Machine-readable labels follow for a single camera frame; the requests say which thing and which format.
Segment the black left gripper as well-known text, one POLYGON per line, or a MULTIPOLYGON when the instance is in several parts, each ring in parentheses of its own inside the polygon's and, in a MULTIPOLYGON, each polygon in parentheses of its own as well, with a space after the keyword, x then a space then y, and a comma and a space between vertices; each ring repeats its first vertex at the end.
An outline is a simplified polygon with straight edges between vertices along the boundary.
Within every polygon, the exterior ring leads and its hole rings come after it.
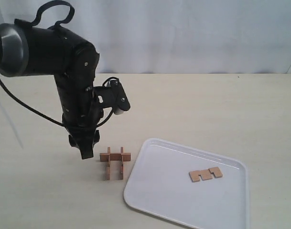
POLYGON ((68 141, 71 147, 80 150, 82 159, 92 158, 93 147, 100 140, 98 123, 103 117, 103 110, 91 105, 83 114, 77 109, 65 109, 62 122, 68 131, 68 141))

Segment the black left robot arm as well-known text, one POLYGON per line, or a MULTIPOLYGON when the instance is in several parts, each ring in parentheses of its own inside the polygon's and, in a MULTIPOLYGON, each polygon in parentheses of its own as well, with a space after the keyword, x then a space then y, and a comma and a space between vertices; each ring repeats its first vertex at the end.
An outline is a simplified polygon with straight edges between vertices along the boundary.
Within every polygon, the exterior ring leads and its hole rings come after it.
POLYGON ((93 86, 98 61, 94 45, 64 27, 0 24, 0 73, 6 77, 54 76, 62 123, 70 145, 80 150, 82 159, 93 157, 99 141, 102 109, 93 86))

